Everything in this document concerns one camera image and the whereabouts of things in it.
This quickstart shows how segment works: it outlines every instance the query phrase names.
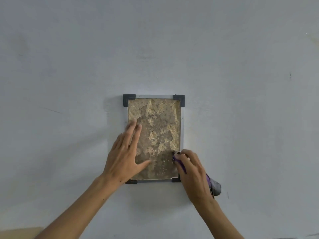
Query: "forearm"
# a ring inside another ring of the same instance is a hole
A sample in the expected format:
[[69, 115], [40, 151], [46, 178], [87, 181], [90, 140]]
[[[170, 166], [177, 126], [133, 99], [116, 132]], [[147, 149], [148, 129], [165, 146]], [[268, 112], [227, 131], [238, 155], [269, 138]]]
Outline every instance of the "forearm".
[[90, 187], [36, 239], [79, 238], [116, 188], [116, 185], [104, 177], [96, 178]]
[[195, 207], [215, 239], [244, 239], [214, 199]]

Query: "beige granular material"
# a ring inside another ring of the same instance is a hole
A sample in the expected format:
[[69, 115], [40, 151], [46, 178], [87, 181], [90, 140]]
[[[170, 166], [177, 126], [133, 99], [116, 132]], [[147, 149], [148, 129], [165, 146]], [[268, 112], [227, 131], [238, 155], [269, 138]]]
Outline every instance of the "beige granular material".
[[133, 179], [166, 179], [178, 177], [172, 163], [172, 150], [180, 150], [181, 108], [173, 99], [129, 100], [129, 120], [142, 125], [136, 163], [152, 163]]

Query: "hand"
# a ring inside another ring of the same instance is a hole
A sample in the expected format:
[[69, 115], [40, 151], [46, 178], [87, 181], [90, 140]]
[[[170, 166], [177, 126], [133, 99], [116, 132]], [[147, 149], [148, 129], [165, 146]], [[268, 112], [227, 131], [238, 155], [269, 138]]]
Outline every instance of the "hand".
[[175, 161], [181, 177], [181, 183], [185, 188], [189, 200], [195, 206], [211, 201], [213, 197], [206, 180], [206, 172], [197, 154], [191, 150], [183, 149], [179, 154], [175, 154], [174, 156], [181, 160], [185, 166], [187, 174], [183, 171], [181, 165]]
[[117, 137], [107, 156], [102, 175], [112, 181], [112, 184], [116, 186], [120, 186], [128, 181], [134, 175], [145, 169], [151, 162], [147, 160], [141, 164], [135, 163], [136, 147], [141, 130], [142, 126], [136, 124], [136, 120], [128, 123], [125, 132]]

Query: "white wall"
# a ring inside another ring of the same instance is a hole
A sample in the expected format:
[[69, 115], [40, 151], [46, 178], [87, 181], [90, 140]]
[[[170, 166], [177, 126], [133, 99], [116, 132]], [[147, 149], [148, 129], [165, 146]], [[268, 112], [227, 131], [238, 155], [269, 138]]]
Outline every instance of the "white wall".
[[[123, 93], [185, 94], [185, 147], [246, 238], [319, 232], [319, 0], [0, 0], [0, 229], [101, 173]], [[209, 238], [181, 184], [125, 185], [83, 238]]]

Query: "rectangular frame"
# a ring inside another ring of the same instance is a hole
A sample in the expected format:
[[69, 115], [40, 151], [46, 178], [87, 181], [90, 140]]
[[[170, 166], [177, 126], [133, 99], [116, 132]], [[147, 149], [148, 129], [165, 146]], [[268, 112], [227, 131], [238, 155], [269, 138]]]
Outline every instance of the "rectangular frame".
[[[181, 106], [181, 137], [180, 137], [180, 150], [184, 148], [184, 108], [185, 108], [185, 95], [136, 95], [136, 94], [124, 94], [123, 95], [123, 106], [124, 106], [124, 115], [126, 117], [126, 123], [124, 127], [126, 127], [129, 120], [129, 108], [128, 108], [128, 100], [135, 99], [173, 99], [180, 100]], [[181, 182], [180, 176], [174, 177], [171, 179], [130, 179], [126, 182], [126, 184], [137, 184], [146, 183], [146, 182]]]

